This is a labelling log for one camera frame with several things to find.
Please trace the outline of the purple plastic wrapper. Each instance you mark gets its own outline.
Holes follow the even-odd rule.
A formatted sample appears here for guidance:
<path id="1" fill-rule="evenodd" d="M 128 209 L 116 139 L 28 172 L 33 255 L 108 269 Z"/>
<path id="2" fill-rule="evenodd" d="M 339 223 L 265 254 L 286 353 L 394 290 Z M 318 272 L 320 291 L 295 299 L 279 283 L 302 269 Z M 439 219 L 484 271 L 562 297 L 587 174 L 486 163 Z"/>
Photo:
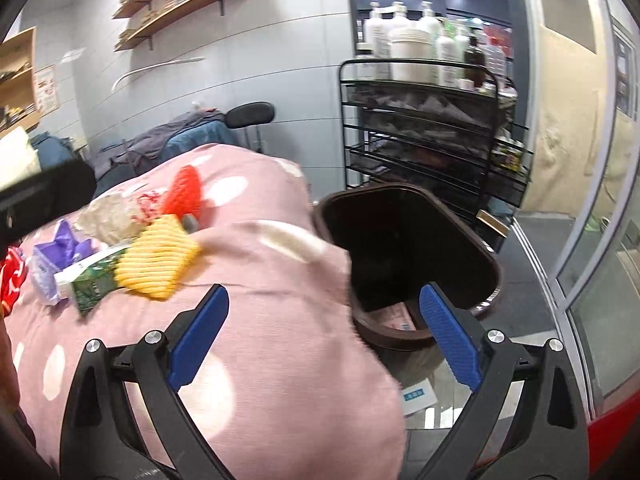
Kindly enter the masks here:
<path id="1" fill-rule="evenodd" d="M 78 240 L 70 222 L 66 220 L 58 222 L 53 240 L 35 244 L 30 272 L 32 272 L 36 289 L 46 304 L 55 306 L 62 300 L 55 275 L 93 253 L 92 240 L 90 238 Z"/>

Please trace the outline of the green white milk carton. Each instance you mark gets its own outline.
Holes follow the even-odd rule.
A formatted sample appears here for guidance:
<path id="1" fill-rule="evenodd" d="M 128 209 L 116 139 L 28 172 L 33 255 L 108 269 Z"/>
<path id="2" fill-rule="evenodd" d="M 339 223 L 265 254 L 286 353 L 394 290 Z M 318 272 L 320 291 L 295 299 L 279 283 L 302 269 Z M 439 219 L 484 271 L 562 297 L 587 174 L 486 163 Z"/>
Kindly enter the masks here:
<path id="1" fill-rule="evenodd" d="M 124 243 L 103 249 L 55 274 L 58 296 L 70 302 L 82 318 L 88 316 L 102 299 L 119 289 L 115 272 L 128 248 Z"/>

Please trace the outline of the yellow foam fruit net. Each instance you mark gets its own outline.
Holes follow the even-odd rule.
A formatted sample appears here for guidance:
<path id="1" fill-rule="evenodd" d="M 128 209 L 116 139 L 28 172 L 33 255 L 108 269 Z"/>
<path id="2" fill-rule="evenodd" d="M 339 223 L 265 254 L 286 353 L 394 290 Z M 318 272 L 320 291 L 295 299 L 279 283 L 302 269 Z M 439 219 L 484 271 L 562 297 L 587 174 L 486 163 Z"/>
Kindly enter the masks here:
<path id="1" fill-rule="evenodd" d="M 119 258 L 114 271 L 120 288 L 166 300 L 194 261 L 200 246 L 174 214 L 155 219 Z"/>

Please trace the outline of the orange foam fruit net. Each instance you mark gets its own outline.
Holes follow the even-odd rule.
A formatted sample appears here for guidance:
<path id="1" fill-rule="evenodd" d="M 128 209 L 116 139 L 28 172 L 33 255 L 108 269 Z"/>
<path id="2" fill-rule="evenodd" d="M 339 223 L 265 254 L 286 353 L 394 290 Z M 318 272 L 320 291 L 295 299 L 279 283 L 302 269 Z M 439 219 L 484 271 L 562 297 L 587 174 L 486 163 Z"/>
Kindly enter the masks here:
<path id="1" fill-rule="evenodd" d="M 182 219 L 186 214 L 200 218 L 202 209 L 202 181 L 192 165 L 180 168 L 164 195 L 161 214 L 174 214 Z"/>

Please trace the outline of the pink printed paper wrapper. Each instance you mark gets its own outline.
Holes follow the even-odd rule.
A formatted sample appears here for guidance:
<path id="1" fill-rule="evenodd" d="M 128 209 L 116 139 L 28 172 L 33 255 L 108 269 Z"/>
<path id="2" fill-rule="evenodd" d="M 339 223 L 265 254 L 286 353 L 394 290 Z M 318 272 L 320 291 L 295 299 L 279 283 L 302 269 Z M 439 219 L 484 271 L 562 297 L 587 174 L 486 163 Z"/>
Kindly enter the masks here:
<path id="1" fill-rule="evenodd" d="M 414 324 L 409 310 L 403 302 L 374 310 L 369 315 L 375 323 L 392 330 L 401 330 L 402 332 L 414 332 L 416 330 L 416 324 Z"/>

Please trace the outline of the dark brown trash bin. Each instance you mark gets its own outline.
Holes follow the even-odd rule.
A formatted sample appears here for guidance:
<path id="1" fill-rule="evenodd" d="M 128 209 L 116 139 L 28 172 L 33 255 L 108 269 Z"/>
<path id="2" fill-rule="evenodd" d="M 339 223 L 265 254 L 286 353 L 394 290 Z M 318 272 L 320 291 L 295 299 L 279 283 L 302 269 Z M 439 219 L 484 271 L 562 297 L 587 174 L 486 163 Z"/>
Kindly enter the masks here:
<path id="1" fill-rule="evenodd" d="M 418 299 L 434 283 L 457 308 L 481 318 L 498 304 L 503 270 L 494 252 L 431 192 L 407 183 L 354 188 L 322 198 L 312 223 L 350 258 L 349 304 L 373 348 L 422 350 L 434 342 Z M 403 302 L 414 332 L 375 323 L 369 313 Z"/>

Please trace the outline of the cream towel on chair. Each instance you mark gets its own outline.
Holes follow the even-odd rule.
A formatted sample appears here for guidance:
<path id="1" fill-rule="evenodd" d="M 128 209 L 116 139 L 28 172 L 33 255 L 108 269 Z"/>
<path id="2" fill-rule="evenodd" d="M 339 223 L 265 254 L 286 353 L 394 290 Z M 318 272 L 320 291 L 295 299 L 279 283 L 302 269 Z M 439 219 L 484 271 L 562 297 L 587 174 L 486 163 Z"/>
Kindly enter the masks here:
<path id="1" fill-rule="evenodd" d="M 27 132 L 17 127 L 0 141 L 0 190 L 41 171 L 37 151 L 29 143 Z"/>

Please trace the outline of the red patterned cloth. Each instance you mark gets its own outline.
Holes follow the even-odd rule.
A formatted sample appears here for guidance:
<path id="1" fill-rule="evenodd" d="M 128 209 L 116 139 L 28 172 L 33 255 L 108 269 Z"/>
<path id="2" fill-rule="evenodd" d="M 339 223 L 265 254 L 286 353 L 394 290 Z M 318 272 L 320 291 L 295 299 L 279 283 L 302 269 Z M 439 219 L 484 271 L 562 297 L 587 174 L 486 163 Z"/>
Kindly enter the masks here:
<path id="1" fill-rule="evenodd" d="M 20 248 L 10 246 L 1 261 L 1 316 L 9 316 L 21 295 L 21 288 L 26 281 L 28 266 Z"/>

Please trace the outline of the massage bed with blue cover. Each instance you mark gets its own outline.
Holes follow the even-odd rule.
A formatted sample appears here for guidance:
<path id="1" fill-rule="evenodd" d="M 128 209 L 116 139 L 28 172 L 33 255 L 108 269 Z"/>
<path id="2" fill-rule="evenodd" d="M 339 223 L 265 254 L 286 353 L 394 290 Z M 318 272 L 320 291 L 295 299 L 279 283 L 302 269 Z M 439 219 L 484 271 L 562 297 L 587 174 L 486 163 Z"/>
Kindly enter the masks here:
<path id="1" fill-rule="evenodd" d="M 104 146 L 88 160 L 96 176 L 94 197 L 205 144 L 240 146 L 218 110 L 182 114 L 132 139 Z"/>

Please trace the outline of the wooden cubby shelf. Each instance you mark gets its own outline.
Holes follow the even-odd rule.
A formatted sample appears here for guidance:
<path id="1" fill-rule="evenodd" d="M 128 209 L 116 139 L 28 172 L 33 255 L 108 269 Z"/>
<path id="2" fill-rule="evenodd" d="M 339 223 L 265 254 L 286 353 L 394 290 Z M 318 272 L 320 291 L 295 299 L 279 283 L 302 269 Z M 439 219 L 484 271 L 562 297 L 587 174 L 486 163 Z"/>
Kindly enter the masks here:
<path id="1" fill-rule="evenodd" d="M 40 122 L 35 87 L 36 29 L 31 27 L 1 44 L 1 136 L 26 132 Z"/>

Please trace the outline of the black round stool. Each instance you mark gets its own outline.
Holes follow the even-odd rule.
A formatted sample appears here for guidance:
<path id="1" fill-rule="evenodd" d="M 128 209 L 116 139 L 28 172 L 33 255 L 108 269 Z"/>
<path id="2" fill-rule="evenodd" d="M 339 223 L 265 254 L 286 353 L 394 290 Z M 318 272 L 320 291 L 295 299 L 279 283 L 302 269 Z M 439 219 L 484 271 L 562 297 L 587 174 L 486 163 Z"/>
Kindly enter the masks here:
<path id="1" fill-rule="evenodd" d="M 265 154 L 260 127 L 273 122 L 276 108 L 269 102 L 256 101 L 233 107 L 224 114 L 224 122 L 231 130 L 241 131 L 242 144 L 246 148 Z"/>

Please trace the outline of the white pump bottle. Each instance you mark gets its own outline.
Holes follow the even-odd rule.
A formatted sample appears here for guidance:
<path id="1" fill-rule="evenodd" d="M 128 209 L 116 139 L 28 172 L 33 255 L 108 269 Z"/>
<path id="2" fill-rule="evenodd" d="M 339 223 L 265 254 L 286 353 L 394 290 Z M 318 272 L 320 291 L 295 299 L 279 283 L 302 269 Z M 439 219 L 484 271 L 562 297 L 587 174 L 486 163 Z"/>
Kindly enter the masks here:
<path id="1" fill-rule="evenodd" d="M 383 20 L 383 13 L 380 11 L 380 5 L 377 2 L 371 2 L 369 18 L 363 24 L 363 33 L 375 58 L 386 60 L 390 57 L 387 28 Z"/>

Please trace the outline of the dark brown bottle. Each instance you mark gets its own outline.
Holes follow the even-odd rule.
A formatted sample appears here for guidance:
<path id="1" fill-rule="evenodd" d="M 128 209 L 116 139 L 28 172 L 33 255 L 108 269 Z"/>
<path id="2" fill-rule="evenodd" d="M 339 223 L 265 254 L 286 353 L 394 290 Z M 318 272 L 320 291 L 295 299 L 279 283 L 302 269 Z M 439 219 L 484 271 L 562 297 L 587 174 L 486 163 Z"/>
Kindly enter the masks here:
<path id="1" fill-rule="evenodd" d="M 465 78 L 472 81 L 475 88 L 482 88 L 485 82 L 484 67 L 486 61 L 484 52 L 478 46 L 475 36 L 469 38 L 469 45 L 464 51 L 463 61 L 466 65 L 464 69 Z"/>

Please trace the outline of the large white tub jar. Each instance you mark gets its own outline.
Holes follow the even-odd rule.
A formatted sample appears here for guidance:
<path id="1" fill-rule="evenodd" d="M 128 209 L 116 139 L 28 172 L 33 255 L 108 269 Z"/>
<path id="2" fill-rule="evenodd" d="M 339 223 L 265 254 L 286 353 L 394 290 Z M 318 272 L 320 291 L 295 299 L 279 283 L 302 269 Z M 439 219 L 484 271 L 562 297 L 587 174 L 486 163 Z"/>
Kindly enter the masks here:
<path id="1" fill-rule="evenodd" d="M 429 84 L 433 70 L 425 60 L 433 57 L 433 41 L 428 32 L 420 28 L 395 28 L 390 32 L 390 63 L 395 80 Z"/>

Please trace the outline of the wall poster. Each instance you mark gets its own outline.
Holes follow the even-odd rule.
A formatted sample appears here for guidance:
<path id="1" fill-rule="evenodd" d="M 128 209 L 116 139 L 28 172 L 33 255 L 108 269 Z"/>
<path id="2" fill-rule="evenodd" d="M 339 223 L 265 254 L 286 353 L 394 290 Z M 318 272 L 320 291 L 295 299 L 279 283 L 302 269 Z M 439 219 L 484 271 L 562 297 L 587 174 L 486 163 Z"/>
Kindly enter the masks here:
<path id="1" fill-rule="evenodd" d="M 54 66 L 49 65 L 35 72 L 34 84 L 36 107 L 40 115 L 46 116 L 57 110 L 60 102 L 58 102 Z"/>

